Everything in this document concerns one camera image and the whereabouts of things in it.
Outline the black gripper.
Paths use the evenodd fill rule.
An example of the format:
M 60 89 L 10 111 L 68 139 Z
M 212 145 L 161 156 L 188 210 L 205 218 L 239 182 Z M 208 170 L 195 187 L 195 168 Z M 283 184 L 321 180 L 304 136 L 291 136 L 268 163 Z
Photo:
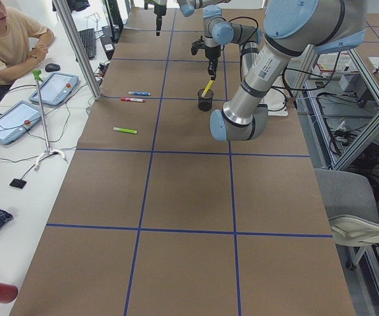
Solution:
M 221 46 L 205 47 L 205 57 L 209 60 L 208 62 L 208 74 L 212 75 L 212 80 L 216 79 L 218 60 L 221 56 Z
M 167 14 L 167 5 L 161 3 L 154 4 L 154 14 L 156 16 L 156 36 L 160 36 L 162 27 L 162 17 Z

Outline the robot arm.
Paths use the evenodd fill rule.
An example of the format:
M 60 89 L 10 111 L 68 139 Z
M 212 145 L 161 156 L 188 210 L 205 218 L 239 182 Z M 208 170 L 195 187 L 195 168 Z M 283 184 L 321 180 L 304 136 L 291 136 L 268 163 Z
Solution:
M 367 9 L 367 1 L 272 1 L 264 19 L 264 46 L 233 98 L 212 112 L 212 136 L 218 141 L 257 138 L 268 121 L 268 108 L 261 100 L 288 62 L 308 45 L 317 54 L 359 46 Z
M 203 9 L 210 5 L 219 3 L 228 3 L 229 1 L 221 0 L 178 0 L 176 3 L 184 17 L 194 14 L 196 9 Z M 162 18 L 167 14 L 167 0 L 144 1 L 144 10 L 148 10 L 149 6 L 154 6 L 154 14 L 156 16 L 156 36 L 160 36 L 162 27 Z

